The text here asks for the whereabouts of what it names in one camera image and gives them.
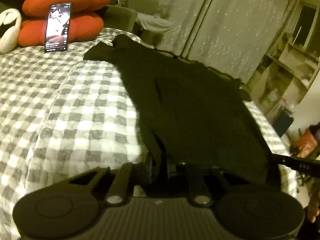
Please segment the person's right hand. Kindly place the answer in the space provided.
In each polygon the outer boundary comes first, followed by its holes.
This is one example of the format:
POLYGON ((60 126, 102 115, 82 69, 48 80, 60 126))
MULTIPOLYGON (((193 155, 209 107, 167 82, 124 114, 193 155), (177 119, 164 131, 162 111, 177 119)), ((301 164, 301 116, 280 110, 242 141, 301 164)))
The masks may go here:
POLYGON ((308 220, 314 223, 319 216, 319 178, 315 178, 315 182, 311 187, 311 196, 308 203, 308 220))

